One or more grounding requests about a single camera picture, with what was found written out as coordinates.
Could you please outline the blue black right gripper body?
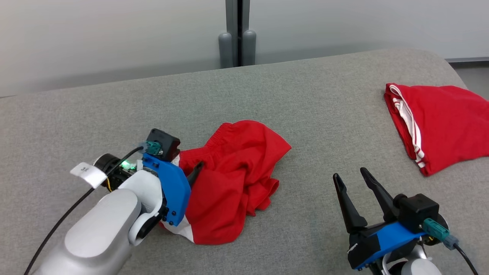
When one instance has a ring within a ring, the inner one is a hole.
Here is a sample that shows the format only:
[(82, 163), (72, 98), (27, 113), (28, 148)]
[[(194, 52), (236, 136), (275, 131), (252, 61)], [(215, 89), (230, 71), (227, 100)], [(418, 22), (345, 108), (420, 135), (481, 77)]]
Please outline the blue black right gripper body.
[(379, 223), (349, 236), (348, 262), (353, 270), (359, 270), (387, 254), (388, 262), (405, 258), (425, 235), (424, 231), (412, 233), (398, 222)]

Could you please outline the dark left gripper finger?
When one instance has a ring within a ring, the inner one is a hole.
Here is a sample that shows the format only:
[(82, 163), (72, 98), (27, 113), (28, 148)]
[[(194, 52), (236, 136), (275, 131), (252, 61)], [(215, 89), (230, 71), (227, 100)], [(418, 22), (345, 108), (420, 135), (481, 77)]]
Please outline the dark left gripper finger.
[(197, 165), (194, 166), (192, 172), (187, 176), (187, 181), (190, 187), (194, 186), (202, 168), (204, 167), (204, 162), (200, 161)]

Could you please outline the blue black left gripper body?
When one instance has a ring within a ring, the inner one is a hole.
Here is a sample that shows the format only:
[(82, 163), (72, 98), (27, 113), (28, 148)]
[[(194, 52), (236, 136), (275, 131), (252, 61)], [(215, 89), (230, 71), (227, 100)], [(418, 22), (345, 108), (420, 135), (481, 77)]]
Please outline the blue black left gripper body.
[(95, 167), (112, 174), (103, 183), (110, 190), (128, 189), (136, 194), (142, 210), (139, 223), (151, 226), (159, 221), (178, 226), (182, 221), (191, 188), (183, 171), (171, 162), (144, 153), (136, 167), (120, 164), (119, 158), (105, 154), (94, 162)]

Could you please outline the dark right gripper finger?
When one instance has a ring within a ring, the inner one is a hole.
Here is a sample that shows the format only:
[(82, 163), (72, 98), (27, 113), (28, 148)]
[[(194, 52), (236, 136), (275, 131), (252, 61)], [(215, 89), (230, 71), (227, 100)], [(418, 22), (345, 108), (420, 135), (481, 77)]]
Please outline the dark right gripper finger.
[(356, 234), (360, 230), (365, 229), (368, 223), (366, 219), (359, 214), (353, 202), (351, 201), (347, 193), (347, 188), (339, 174), (335, 173), (332, 176), (332, 179), (337, 192), (338, 202), (341, 208), (341, 213), (343, 215), (343, 220), (347, 233)]
[(383, 219), (385, 222), (393, 222), (397, 220), (396, 212), (393, 211), (393, 197), (386, 189), (376, 180), (376, 178), (365, 167), (360, 168), (360, 173), (367, 187), (374, 193), (378, 204), (384, 213)]

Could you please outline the red shorts with white trim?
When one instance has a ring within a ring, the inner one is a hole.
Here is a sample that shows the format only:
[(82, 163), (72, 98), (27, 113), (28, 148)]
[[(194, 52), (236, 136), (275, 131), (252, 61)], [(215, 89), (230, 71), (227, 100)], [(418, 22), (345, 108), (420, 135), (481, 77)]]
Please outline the red shorts with white trim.
[(181, 151), (173, 160), (189, 175), (201, 172), (192, 186), (185, 216), (178, 226), (160, 225), (197, 245), (222, 245), (241, 234), (246, 216), (266, 210), (279, 187), (276, 164), (291, 150), (266, 125), (243, 120), (218, 127), (204, 146)]

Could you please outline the red white basketball jersey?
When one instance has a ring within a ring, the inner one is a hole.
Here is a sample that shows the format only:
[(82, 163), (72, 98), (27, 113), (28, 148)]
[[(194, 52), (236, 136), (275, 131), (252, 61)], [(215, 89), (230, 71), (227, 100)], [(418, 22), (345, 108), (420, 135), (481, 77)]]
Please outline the red white basketball jersey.
[(423, 176), (489, 157), (489, 101), (482, 96), (456, 86), (387, 83), (384, 100)]

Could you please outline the grey cylinder bumper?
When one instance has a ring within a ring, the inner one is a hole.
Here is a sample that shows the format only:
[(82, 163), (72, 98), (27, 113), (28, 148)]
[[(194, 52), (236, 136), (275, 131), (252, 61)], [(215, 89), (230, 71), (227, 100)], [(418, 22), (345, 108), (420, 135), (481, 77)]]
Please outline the grey cylinder bumper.
[(234, 67), (232, 35), (228, 32), (221, 33), (218, 36), (220, 67)]
[(246, 30), (242, 36), (242, 65), (251, 66), (256, 62), (256, 33)]

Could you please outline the grey metal partition post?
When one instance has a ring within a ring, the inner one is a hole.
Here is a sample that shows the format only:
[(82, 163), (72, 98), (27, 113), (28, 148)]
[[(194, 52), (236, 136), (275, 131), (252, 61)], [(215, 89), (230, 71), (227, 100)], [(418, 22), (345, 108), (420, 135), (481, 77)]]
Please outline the grey metal partition post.
[(250, 30), (251, 0), (225, 0), (226, 28), (232, 35), (234, 67), (242, 65), (242, 36), (243, 32)]

